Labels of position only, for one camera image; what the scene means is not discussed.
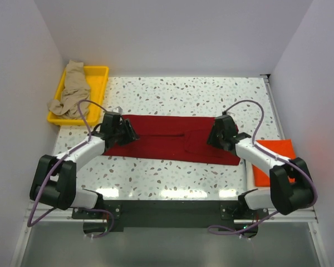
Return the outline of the dark red t shirt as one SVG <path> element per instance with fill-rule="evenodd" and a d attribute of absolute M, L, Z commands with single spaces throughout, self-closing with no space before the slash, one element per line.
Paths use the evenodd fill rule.
<path fill-rule="evenodd" d="M 139 139 L 115 145 L 105 156 L 237 166 L 240 158 L 207 144 L 213 117 L 125 115 Z"/>

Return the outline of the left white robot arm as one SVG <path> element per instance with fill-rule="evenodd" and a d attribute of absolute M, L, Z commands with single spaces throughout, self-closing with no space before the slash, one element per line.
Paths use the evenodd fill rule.
<path fill-rule="evenodd" d="M 100 217 L 104 213 L 102 195 L 79 189 L 76 185 L 77 172 L 115 145 L 124 146 L 138 139 L 128 118 L 116 112 L 105 113 L 99 130 L 92 131 L 78 145 L 67 152 L 40 158 L 30 189 L 30 199 L 60 210 L 84 208 L 91 218 Z"/>

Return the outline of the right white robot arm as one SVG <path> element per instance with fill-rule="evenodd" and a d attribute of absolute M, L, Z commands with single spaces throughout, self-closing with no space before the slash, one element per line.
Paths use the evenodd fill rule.
<path fill-rule="evenodd" d="M 276 209 L 282 215 L 314 205 L 317 193 L 306 162 L 290 159 L 238 132 L 229 115 L 216 117 L 207 144 L 230 152 L 269 177 L 268 189 L 253 187 L 238 197 L 237 213 L 248 219 L 259 209 Z"/>

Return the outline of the beige crumpled t shirt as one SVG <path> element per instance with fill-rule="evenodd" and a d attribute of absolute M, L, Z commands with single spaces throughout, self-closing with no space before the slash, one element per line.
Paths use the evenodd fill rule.
<path fill-rule="evenodd" d="M 91 88 L 86 81 L 84 63 L 70 60 L 66 66 L 64 88 L 60 100 L 48 102 L 48 110 L 59 118 L 79 119 L 78 102 L 90 100 Z"/>

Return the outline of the orange folded t shirt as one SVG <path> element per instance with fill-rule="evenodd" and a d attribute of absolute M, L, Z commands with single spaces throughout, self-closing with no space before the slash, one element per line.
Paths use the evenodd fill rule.
<path fill-rule="evenodd" d="M 271 157 L 264 157 L 265 160 L 257 160 L 257 165 L 252 164 L 253 186 L 260 188 L 270 187 L 270 169 L 275 165 L 283 165 L 283 162 L 279 160 L 282 156 L 284 159 L 295 159 L 296 154 L 291 139 L 258 140 L 257 142 L 259 146 L 264 147 L 264 150 L 271 152 L 273 155 L 278 155 L 277 161 Z"/>

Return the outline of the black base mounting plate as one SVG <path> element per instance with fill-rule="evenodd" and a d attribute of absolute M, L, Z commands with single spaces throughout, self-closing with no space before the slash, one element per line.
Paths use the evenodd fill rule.
<path fill-rule="evenodd" d="M 101 209 L 111 212 L 75 208 L 72 218 L 85 220 L 86 233 L 102 231 L 103 219 L 109 220 L 112 231 L 125 228 L 207 228 L 221 225 L 232 229 L 237 220 L 260 220 L 269 215 L 266 208 L 251 210 L 237 200 L 104 200 Z"/>

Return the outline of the aluminium frame rail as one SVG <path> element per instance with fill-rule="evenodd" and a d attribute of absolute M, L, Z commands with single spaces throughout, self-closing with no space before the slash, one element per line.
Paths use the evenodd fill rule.
<path fill-rule="evenodd" d="M 313 208 L 294 211 L 288 215 L 277 213 L 271 216 L 268 223 L 317 223 L 318 218 Z"/>

